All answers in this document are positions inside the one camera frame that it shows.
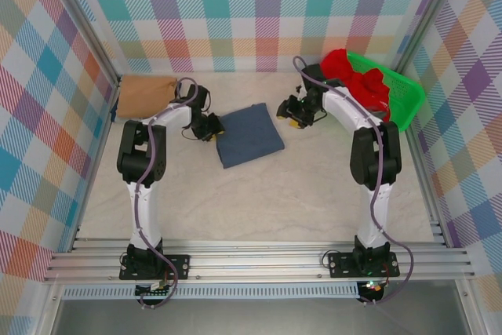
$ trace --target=folded denim cloth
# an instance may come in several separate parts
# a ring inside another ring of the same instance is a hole
[[[224,169],[284,149],[266,104],[237,110],[220,120],[225,133],[216,137],[216,149]]]

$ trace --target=purple cable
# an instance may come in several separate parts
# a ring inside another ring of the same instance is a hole
[[[377,201],[378,193],[380,191],[380,186],[382,184],[382,176],[384,175],[384,142],[382,141],[382,136],[380,135],[380,131],[375,124],[375,122],[368,116],[369,113],[366,111],[357,101],[352,100],[351,97],[347,96],[345,93],[339,91],[336,88],[333,88],[331,86],[328,86],[324,82],[320,82],[319,80],[315,80],[314,78],[311,78],[309,75],[305,74],[300,67],[298,67],[298,63],[296,60],[299,60],[305,67],[307,66],[307,62],[305,62],[304,58],[301,56],[295,56],[293,58],[293,66],[295,69],[302,75],[304,78],[307,80],[313,82],[314,84],[317,84],[318,86],[321,86],[322,88],[326,88],[328,90],[333,91],[336,93],[338,96],[341,96],[343,99],[345,99],[352,107],[357,110],[368,123],[373,127],[375,130],[377,142],[378,142],[378,174],[376,176],[376,186],[375,186],[375,191],[373,193],[373,197],[371,198],[371,201],[369,202],[369,210],[371,212],[371,219],[373,220],[373,223],[376,225],[380,233],[384,235],[386,239],[388,239],[390,242],[394,243],[397,246],[401,246],[403,249],[405,249],[408,254],[409,254],[409,271],[408,274],[406,275],[405,279],[403,280],[402,284],[391,294],[386,296],[384,299],[380,300],[378,303],[383,304],[384,302],[389,301],[391,298],[395,297],[399,292],[402,291],[406,283],[409,281],[409,278],[411,278],[411,274],[413,273],[413,267],[415,265],[415,260],[413,258],[413,253],[411,249],[405,245],[404,243],[400,241],[396,241],[393,239],[385,230],[384,227],[380,225],[378,222],[377,218],[375,217],[375,202]],[[364,299],[364,297],[361,297],[363,300],[367,302],[372,302],[370,300]]]
[[[172,107],[168,107],[168,108],[160,111],[158,114],[154,115],[151,118],[150,122],[147,125],[147,127],[148,127],[148,137],[152,141],[152,143],[150,144],[151,145],[151,158],[150,158],[150,162],[148,163],[147,169],[144,171],[144,173],[140,177],[140,179],[136,182],[136,188],[134,189],[134,194],[135,194],[134,195],[134,222],[136,223],[136,228],[138,230],[138,234],[140,235],[140,237],[143,240],[143,242],[147,245],[148,249],[150,249],[159,259],[161,259],[164,262],[166,262],[167,265],[174,272],[173,285],[170,288],[171,292],[160,303],[158,303],[156,305],[146,305],[143,302],[143,297],[144,297],[144,295],[146,293],[143,293],[140,296],[140,303],[143,306],[143,308],[149,308],[149,309],[160,308],[161,306],[163,306],[163,305],[165,305],[167,303],[167,301],[169,300],[169,298],[171,298],[173,296],[173,294],[176,292],[176,288],[178,286],[178,271],[176,270],[176,267],[174,267],[173,262],[171,262],[169,259],[167,259],[166,257],[164,257],[159,251],[157,251],[155,249],[155,247],[152,244],[150,244],[150,242],[148,241],[147,237],[143,233],[143,229],[140,226],[140,214],[139,214],[140,185],[148,177],[148,174],[151,172],[151,170],[153,168],[153,165],[154,165],[154,161],[155,161],[156,150],[155,150],[155,143],[153,142],[153,140],[155,140],[154,139],[154,132],[153,132],[153,129],[152,129],[153,124],[155,123],[155,121],[157,120],[158,117],[161,117],[164,114],[167,114],[167,113],[169,113],[169,112],[171,112],[171,111],[173,111],[173,110],[175,110],[175,109],[177,109],[179,107],[182,107],[182,106],[184,106],[186,104],[189,104],[190,102],[192,102],[197,97],[197,94],[198,94],[198,84],[197,84],[197,82],[193,78],[186,77],[186,78],[181,78],[180,80],[178,80],[178,83],[176,84],[176,87],[178,88],[178,93],[179,93],[179,89],[181,88],[181,82],[183,80],[190,80],[195,85],[194,95],[192,97],[190,97],[188,100],[186,100],[186,101],[184,101],[184,102],[182,102],[180,104],[175,104]]]

